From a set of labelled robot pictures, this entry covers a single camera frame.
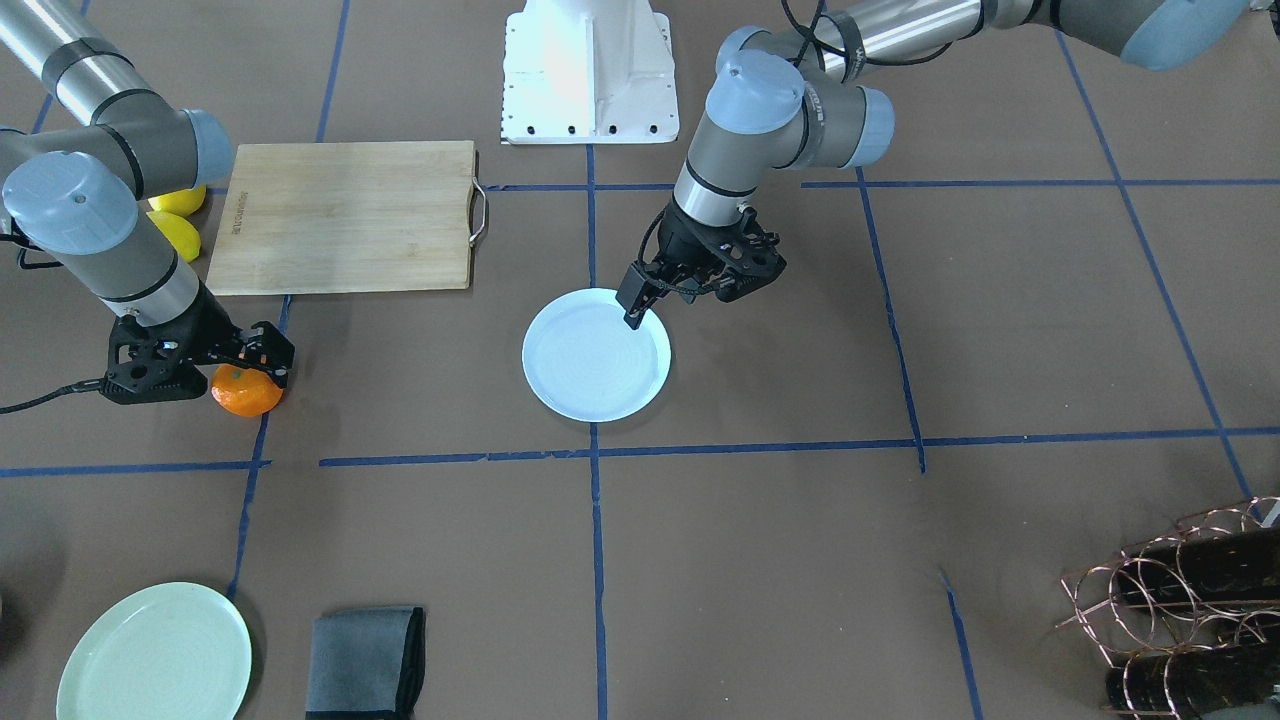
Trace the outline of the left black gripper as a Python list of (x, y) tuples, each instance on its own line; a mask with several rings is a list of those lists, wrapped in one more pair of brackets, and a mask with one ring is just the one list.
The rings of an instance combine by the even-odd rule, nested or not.
[(630, 263), (614, 299), (623, 322), (637, 331), (648, 310), (669, 293), (741, 296), (746, 281), (726, 258), (742, 238), (739, 225), (705, 225), (671, 200), (658, 220), (658, 254), (650, 261)]

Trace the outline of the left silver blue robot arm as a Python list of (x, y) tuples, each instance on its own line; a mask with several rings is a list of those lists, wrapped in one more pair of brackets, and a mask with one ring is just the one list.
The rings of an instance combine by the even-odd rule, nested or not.
[(778, 237), (753, 205), (771, 169), (849, 169), (878, 161), (896, 126), (878, 70), (919, 67), (992, 29), (1055, 29), (1147, 70), (1171, 70), (1216, 44), (1243, 1), (859, 1), (788, 27), (746, 26), (716, 56), (716, 78), (673, 192), (616, 293), (637, 329), (655, 302), (732, 302), (785, 270)]

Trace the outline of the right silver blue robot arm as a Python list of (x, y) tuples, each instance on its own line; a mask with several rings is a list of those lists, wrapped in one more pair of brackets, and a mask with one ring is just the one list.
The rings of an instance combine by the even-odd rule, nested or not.
[(293, 345), (268, 322), (237, 327), (142, 202), (225, 179), (236, 150), (210, 113), (173, 108), (61, 1), (5, 1), (3, 42), (79, 122), (3, 129), (3, 224), (114, 314), (108, 365), (88, 388), (116, 404), (197, 398), (205, 365), (285, 387)]

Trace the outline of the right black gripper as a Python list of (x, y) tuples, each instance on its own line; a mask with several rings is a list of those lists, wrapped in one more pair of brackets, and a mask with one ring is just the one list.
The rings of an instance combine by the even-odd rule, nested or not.
[(257, 370), (280, 389), (294, 369), (294, 345), (274, 324), (259, 322), (242, 331), (205, 284), (178, 318), (151, 327), (150, 340), (161, 357)]

